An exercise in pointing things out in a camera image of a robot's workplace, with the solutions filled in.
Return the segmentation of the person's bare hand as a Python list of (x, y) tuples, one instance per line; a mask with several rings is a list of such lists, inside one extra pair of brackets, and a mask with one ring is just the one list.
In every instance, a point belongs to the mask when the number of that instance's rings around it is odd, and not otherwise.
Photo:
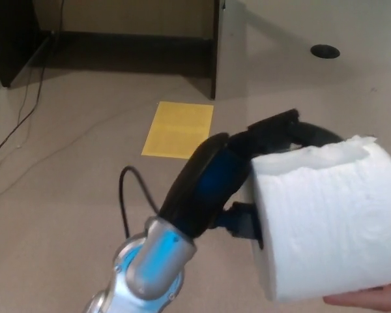
[(323, 297), (323, 301), (328, 305), (391, 312), (391, 284), (368, 290), (326, 296)]

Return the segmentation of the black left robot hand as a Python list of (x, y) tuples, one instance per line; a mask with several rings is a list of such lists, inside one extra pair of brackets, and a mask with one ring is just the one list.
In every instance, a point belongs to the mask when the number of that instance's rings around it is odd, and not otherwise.
[(322, 147), (342, 138), (317, 125), (302, 122), (296, 109), (250, 125), (234, 135), (222, 132), (209, 137), (194, 151), (172, 184), (158, 216), (172, 227), (161, 236), (162, 248), (173, 250), (216, 227), (232, 236), (263, 246), (255, 204), (226, 202), (248, 180), (254, 157), (287, 152), (290, 146)]

